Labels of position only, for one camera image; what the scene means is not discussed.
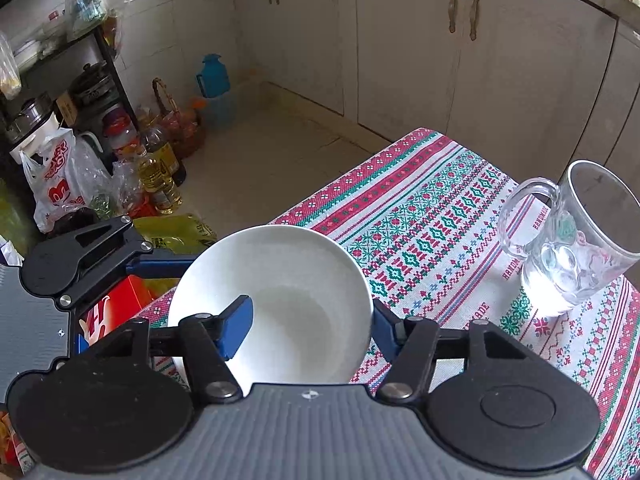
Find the white bowl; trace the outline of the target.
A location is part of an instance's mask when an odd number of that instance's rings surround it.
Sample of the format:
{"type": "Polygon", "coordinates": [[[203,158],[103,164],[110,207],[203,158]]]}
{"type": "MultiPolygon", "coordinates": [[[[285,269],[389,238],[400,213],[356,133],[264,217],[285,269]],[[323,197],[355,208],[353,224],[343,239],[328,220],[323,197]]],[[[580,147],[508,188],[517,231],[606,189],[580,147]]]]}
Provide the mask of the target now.
{"type": "Polygon", "coordinates": [[[369,348],[373,300],[355,260],[298,226],[255,226],[202,252],[171,298],[167,323],[221,313],[241,295],[253,324],[227,365],[244,392],[258,382],[344,384],[369,348]]]}

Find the red cardboard box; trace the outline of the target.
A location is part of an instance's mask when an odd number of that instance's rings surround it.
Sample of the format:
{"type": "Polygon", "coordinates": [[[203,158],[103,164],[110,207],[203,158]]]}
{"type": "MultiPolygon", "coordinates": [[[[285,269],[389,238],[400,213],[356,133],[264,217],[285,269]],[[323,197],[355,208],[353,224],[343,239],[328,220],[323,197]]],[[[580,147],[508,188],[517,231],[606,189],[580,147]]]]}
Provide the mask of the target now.
{"type": "Polygon", "coordinates": [[[83,352],[130,318],[135,318],[153,300],[154,296],[142,278],[128,276],[81,315],[76,350],[83,352]]]}

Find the cooking oil bottle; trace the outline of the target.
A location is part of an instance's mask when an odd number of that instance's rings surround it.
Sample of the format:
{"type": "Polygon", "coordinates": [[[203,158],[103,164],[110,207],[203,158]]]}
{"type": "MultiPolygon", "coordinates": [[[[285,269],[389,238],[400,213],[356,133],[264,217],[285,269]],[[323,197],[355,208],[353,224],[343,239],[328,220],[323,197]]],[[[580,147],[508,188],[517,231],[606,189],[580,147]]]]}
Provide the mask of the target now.
{"type": "Polygon", "coordinates": [[[173,214],[182,204],[174,179],[162,162],[141,145],[134,158],[142,188],[160,214],[173,214]]]}

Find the patterned tablecloth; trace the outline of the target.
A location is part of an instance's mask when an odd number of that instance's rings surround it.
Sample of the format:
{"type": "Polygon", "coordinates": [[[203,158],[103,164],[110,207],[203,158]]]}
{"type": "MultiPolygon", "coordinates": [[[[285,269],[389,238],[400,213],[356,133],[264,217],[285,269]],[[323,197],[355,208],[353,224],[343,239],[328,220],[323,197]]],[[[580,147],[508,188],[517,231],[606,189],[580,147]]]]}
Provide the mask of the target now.
{"type": "MultiPolygon", "coordinates": [[[[258,278],[303,270],[331,286],[327,250],[357,266],[371,295],[399,315],[462,328],[486,318],[566,375],[598,404],[601,426],[574,479],[639,474],[639,295],[616,278],[570,314],[549,318],[523,292],[520,265],[499,246],[499,209],[514,182],[443,134],[408,133],[268,226],[236,232],[209,247],[213,260],[241,247],[241,266],[258,278]]],[[[448,457],[411,413],[375,404],[390,372],[376,344],[358,349],[346,386],[264,387],[273,363],[308,372],[331,349],[326,326],[306,325],[282,349],[262,344],[276,331],[258,313],[231,367],[248,390],[247,413],[202,416],[148,479],[469,479],[471,466],[448,457]]]]}

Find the white plastic bag red print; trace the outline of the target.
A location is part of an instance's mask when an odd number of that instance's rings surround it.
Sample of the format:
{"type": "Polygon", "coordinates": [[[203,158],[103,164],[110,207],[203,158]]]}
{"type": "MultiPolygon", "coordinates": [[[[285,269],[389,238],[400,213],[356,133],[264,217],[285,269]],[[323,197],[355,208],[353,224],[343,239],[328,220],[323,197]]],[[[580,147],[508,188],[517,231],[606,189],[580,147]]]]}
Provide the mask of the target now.
{"type": "Polygon", "coordinates": [[[20,151],[20,159],[34,194],[34,220],[40,232],[49,233],[66,214],[89,207],[107,185],[108,174],[92,147],[72,129],[58,129],[36,154],[41,162],[25,151],[20,151]]]}

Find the wicker basket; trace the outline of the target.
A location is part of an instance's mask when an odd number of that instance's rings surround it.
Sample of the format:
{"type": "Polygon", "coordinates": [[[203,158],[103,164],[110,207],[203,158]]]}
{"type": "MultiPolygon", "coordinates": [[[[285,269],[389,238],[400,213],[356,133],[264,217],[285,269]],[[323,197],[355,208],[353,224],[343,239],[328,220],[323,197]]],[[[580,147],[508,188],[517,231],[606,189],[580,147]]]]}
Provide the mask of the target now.
{"type": "Polygon", "coordinates": [[[172,149],[180,159],[190,157],[205,142],[205,130],[200,112],[193,107],[178,107],[176,100],[160,77],[152,80],[152,89],[160,112],[158,121],[168,132],[172,149]]]}

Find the blue thermos jug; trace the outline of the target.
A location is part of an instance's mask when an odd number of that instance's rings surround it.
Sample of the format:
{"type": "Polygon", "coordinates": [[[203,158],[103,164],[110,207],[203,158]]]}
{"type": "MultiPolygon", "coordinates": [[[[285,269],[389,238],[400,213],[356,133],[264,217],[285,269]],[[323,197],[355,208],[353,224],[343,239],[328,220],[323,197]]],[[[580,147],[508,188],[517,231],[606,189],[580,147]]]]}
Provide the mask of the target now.
{"type": "Polygon", "coordinates": [[[231,88],[226,66],[221,63],[220,55],[206,54],[203,58],[203,68],[196,74],[196,82],[201,95],[206,99],[222,96],[231,88]]]}

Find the black storage shelf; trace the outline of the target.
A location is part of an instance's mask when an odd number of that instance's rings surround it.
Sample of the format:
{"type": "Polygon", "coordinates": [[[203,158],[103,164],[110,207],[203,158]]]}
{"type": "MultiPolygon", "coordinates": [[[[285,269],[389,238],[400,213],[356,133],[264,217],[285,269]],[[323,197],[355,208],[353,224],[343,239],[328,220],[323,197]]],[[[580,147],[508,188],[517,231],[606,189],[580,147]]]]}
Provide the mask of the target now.
{"type": "MultiPolygon", "coordinates": [[[[1,0],[1,9],[13,0],[1,0]]],[[[4,133],[1,133],[1,145],[2,150],[9,154],[9,158],[14,160],[13,165],[21,165],[21,151],[27,154],[28,148],[37,148],[37,145],[42,142],[38,136],[38,131],[49,121],[49,119],[55,116],[56,119],[62,118],[62,112],[56,99],[60,96],[70,96],[70,105],[75,107],[78,111],[78,115],[75,119],[72,119],[72,128],[77,132],[84,132],[91,130],[91,125],[96,126],[98,118],[103,117],[106,112],[111,110],[114,106],[118,105],[129,115],[132,123],[137,128],[138,122],[134,117],[134,108],[131,106],[126,91],[122,85],[122,81],[117,73],[114,59],[115,59],[115,39],[114,41],[107,41],[108,26],[114,25],[115,21],[111,20],[111,17],[107,18],[102,23],[96,24],[87,29],[82,35],[75,38],[73,41],[65,41],[56,47],[53,52],[45,58],[40,58],[36,61],[32,67],[22,73],[21,81],[23,82],[23,91],[25,93],[25,84],[27,90],[29,88],[35,88],[34,97],[38,98],[43,93],[47,93],[51,98],[51,111],[50,114],[43,118],[41,122],[38,122],[34,131],[29,134],[24,134],[20,140],[9,141],[4,133]],[[88,38],[92,38],[94,43],[93,51],[95,54],[96,63],[104,68],[104,72],[111,77],[112,87],[107,89],[104,95],[96,96],[96,91],[91,90],[89,104],[85,103],[79,97],[78,91],[70,91],[72,87],[77,86],[76,82],[81,77],[85,77],[88,72],[89,58],[86,56],[83,58],[80,56],[83,53],[88,52],[87,46],[88,38]]]]}

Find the glass mug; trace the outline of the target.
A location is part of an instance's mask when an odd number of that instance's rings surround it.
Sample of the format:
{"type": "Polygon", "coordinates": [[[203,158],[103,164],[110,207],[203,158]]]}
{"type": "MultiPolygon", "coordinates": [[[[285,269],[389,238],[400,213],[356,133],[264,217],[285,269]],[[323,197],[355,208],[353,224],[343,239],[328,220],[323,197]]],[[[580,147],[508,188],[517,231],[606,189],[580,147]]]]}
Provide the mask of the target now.
{"type": "Polygon", "coordinates": [[[511,193],[498,219],[502,249],[520,260],[521,283],[542,318],[555,318],[588,301],[639,261],[639,200],[614,172],[575,160],[559,184],[531,178],[511,193]],[[522,200],[540,195],[549,212],[526,243],[508,235],[509,216],[522,200]]]}

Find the white lower cabinets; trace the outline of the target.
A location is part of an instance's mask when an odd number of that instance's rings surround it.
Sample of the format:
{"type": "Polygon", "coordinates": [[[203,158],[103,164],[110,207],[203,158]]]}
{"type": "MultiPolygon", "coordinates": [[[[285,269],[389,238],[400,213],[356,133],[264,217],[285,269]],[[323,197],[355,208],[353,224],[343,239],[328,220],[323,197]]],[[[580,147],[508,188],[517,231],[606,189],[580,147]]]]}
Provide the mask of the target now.
{"type": "Polygon", "coordinates": [[[427,127],[515,180],[639,183],[638,0],[234,0],[247,64],[388,140],[427,127]]]}

